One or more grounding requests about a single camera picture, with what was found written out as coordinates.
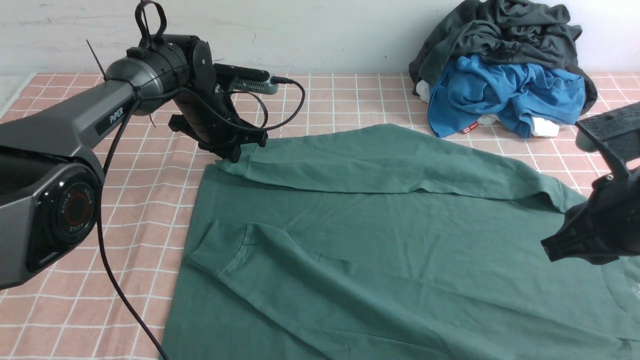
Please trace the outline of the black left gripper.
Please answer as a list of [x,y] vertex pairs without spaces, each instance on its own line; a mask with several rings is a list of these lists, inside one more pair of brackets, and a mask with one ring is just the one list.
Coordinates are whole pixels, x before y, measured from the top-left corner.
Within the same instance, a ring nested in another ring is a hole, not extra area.
[[172,132],[183,133],[198,148],[237,163],[249,144],[266,145],[268,133],[238,115],[230,95],[180,88],[173,102],[180,110],[169,119]]

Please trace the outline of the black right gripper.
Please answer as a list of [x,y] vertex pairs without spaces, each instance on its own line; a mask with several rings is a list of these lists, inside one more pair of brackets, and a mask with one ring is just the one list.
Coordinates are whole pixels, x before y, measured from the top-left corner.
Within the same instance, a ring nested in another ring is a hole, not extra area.
[[610,264],[640,254],[639,169],[609,174],[593,183],[587,201],[571,207],[554,235],[541,240],[548,259]]

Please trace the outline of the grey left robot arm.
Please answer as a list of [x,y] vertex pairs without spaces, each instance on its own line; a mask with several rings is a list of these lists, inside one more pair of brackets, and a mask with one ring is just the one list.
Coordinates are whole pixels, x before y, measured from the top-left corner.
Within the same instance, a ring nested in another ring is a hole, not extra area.
[[0,128],[0,285],[18,287],[92,232],[105,171],[94,153],[132,116],[173,101],[172,132],[236,161],[243,144],[265,146],[265,130],[234,109],[231,91],[274,94],[264,70],[212,60],[195,35],[147,35],[112,63],[105,81]]

